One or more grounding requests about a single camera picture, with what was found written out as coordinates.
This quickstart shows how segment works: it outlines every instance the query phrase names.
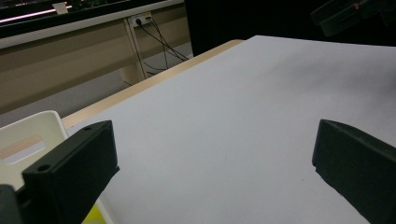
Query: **black cable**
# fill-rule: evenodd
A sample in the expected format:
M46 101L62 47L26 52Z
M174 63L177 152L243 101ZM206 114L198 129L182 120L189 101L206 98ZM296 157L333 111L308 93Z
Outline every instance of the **black cable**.
M152 17L148 17L148 20L151 20L151 22L153 23L153 25L154 25L154 28L157 30L157 32L158 32L158 34L160 35L160 37L163 39L163 42L166 44L166 46L170 49L170 50L172 50L176 55L181 55L185 60L188 60L189 58L187 58L186 56L184 56L182 53L180 53L180 52L178 52L177 50L175 50L175 49L173 49L173 48L171 48L170 46L169 46L169 44L168 44L168 42L166 42L166 40L165 40L165 38L163 38L163 35L161 34L161 32L160 32L160 28L158 27L158 24L157 24L157 22L155 22L155 20L154 20L154 18L152 18Z
M144 29L141 20L137 19L137 20L136 20L136 23L140 26L140 28ZM165 65L166 65L166 68L169 68L168 59L167 59L167 57L166 57L165 45L164 45L164 43L163 43L163 36L162 36L161 34L160 34L160 39L161 39L161 40L160 40L160 43L163 45L163 57L165 58Z
M148 63L146 63L146 62L144 62L144 64L147 65L148 67L154 69L154 70L158 70L158 71L165 71L165 70L166 70L165 68L155 68L155 67L153 67L153 66L150 66L150 65L149 65Z
M170 46L164 44L164 43L163 43L161 40L159 40L156 36L154 36L154 35L152 35L150 32L148 32L148 31L143 27L143 25L142 25L141 22L140 22L140 24L139 24L137 21L139 21L139 20L136 20L136 24L139 25L139 27L140 27L144 32L146 32L148 35L150 35L151 37L153 37L154 39L156 39L156 40L157 40L158 42L160 42L161 44L163 44L163 45L165 45L166 47L168 47L169 49L171 49ZM166 52L168 52L168 53L171 54L172 56L177 57L177 55L175 55L175 54L173 54L173 53L171 53L171 52L169 52L169 51L166 51Z

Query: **yellow object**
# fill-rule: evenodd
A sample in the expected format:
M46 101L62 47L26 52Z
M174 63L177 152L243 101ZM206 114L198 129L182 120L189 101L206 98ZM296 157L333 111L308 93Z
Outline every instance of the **yellow object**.
M102 217L98 206L95 204L90 213L85 217L82 224L106 224L105 219Z

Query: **black device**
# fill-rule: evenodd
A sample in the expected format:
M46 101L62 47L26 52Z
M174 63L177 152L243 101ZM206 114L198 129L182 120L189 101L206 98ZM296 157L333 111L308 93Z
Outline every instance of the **black device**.
M396 148L344 123L323 119L316 172L372 224L396 223Z
M344 6L353 6L347 4L350 1L337 1L339 7L334 8L330 14L319 10L325 8L329 0L285 0L272 1L271 4L262 1L227 0L185 0L184 2L194 56L227 41L246 40L254 35L396 46L396 26L390 25L391 17L395 12L389 11L388 6L374 4L374 2L383 4L385 1L370 0L367 4L361 3L356 15L360 17L359 22L348 26L347 29L338 28L337 31L340 32L333 32L332 35L325 35L322 27L326 26L327 21L332 21L332 15L337 16L342 12Z
M326 36L336 35L376 14L384 25L396 22L396 0L332 0L311 13Z
M20 189L0 185L0 223L80 224L119 169L111 120L86 126L26 168Z

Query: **dark background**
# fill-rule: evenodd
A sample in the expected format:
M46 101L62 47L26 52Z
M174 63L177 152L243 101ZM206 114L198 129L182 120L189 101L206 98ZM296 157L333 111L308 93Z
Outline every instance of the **dark background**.
M325 36L310 14L327 2L185 0L193 54L254 35L396 46L396 24L386 26L380 14L363 19L337 35Z

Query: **desk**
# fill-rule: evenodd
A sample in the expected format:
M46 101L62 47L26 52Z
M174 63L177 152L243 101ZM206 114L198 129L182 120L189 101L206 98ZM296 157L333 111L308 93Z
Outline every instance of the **desk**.
M368 223L311 159L321 119L396 146L395 56L254 36L68 131L113 121L120 223Z

